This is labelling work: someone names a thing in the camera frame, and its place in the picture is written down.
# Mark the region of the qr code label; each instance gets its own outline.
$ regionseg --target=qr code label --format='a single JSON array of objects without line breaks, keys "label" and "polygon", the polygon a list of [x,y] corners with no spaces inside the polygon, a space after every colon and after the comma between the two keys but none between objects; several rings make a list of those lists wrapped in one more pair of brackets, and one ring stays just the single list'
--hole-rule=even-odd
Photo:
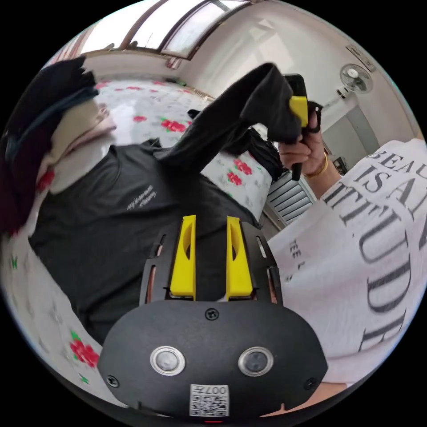
[{"label": "qr code label", "polygon": [[228,386],[207,386],[191,384],[190,416],[193,417],[228,417],[230,395]]}]

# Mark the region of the human hand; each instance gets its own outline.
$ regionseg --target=human hand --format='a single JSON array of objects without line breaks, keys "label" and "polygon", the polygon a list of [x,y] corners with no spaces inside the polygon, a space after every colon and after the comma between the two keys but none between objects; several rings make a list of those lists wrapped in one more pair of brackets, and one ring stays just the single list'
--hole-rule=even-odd
[{"label": "human hand", "polygon": [[[313,112],[310,116],[308,126],[314,129],[317,126],[317,116]],[[278,144],[280,160],[283,165],[291,170],[295,163],[302,163],[302,173],[311,175],[324,166],[325,156],[322,131],[300,135],[295,145]]]}]

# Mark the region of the pink cloth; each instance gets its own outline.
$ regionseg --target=pink cloth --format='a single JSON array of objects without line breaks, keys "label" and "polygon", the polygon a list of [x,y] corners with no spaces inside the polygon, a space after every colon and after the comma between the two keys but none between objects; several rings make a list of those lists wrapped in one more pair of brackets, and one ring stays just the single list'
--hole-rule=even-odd
[{"label": "pink cloth", "polygon": [[114,131],[117,126],[114,123],[113,118],[111,117],[110,112],[107,110],[106,106],[102,104],[100,106],[100,115],[103,117],[102,120],[92,129],[80,135],[77,139],[75,139],[66,149],[61,158],[70,154],[73,150],[78,148],[80,145],[87,144],[94,139],[106,135],[112,131]]}]

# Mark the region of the gold bracelet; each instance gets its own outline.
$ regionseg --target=gold bracelet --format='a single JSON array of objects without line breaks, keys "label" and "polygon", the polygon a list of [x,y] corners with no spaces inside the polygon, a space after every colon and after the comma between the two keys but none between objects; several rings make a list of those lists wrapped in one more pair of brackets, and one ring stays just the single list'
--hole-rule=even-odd
[{"label": "gold bracelet", "polygon": [[307,175],[304,174],[304,176],[306,178],[316,178],[316,177],[319,177],[328,168],[328,166],[329,166],[328,155],[325,152],[323,152],[323,155],[325,156],[325,164],[323,165],[323,167],[320,170],[317,170],[315,173],[310,173],[310,174],[307,174]]}]

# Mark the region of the wall fan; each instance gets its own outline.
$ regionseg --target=wall fan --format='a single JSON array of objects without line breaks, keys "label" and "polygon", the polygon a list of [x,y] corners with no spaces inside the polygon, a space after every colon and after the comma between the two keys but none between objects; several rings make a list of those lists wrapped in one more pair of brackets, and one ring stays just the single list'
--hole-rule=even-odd
[{"label": "wall fan", "polygon": [[372,78],[368,72],[356,64],[347,64],[341,68],[341,81],[352,92],[368,93],[373,88]]}]

